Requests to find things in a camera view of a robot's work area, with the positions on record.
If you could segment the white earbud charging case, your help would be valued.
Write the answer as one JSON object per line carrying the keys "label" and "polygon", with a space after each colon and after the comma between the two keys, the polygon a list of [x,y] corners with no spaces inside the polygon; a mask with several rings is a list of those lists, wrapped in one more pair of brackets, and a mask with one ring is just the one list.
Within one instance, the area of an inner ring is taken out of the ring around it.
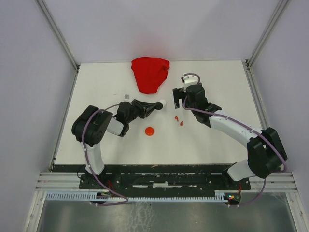
{"label": "white earbud charging case", "polygon": [[163,105],[163,107],[167,105],[167,101],[164,99],[161,99],[159,102]]}

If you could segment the orange earbud charging case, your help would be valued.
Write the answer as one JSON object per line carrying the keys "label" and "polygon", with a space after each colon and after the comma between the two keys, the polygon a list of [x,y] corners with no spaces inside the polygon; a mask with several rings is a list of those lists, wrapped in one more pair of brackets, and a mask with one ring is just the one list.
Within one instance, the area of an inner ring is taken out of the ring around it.
{"label": "orange earbud charging case", "polygon": [[153,127],[147,127],[147,128],[145,129],[145,134],[146,134],[147,136],[152,136],[152,135],[154,135],[154,132],[155,132],[155,130],[154,130]]}

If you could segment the black earbud charging case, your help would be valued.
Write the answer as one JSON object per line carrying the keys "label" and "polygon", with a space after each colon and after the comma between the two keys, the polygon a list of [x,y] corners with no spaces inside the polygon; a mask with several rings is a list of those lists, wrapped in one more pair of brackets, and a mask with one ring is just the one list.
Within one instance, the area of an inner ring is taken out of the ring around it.
{"label": "black earbud charging case", "polygon": [[155,104],[155,108],[156,108],[156,110],[161,110],[161,109],[163,108],[163,104],[160,103],[160,102],[157,102],[157,103]]}

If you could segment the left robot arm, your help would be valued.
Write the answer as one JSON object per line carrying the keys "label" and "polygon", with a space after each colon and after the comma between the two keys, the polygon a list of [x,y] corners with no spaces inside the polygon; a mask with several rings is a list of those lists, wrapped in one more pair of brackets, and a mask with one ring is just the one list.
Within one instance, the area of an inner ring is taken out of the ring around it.
{"label": "left robot arm", "polygon": [[85,152],[85,169],[92,174],[90,183],[95,188],[103,188],[107,183],[106,175],[102,174],[105,164],[100,149],[105,132],[123,137],[133,120],[136,118],[145,119],[154,110],[163,109],[166,104],[165,100],[148,103],[133,99],[117,104],[116,115],[113,115],[108,109],[102,110],[93,105],[89,105],[81,113],[73,123],[71,132],[82,145]]}

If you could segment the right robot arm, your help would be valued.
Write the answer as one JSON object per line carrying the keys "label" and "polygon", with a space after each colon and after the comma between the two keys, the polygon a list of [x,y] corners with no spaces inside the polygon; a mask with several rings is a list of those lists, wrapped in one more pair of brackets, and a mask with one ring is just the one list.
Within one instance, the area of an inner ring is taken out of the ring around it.
{"label": "right robot arm", "polygon": [[175,108],[191,111],[199,123],[223,132],[247,149],[247,158],[232,164],[222,176],[225,188],[233,189],[240,180],[253,176],[265,179],[281,166],[286,167],[287,154],[275,129],[255,129],[234,119],[220,106],[208,102],[201,84],[172,92]]}

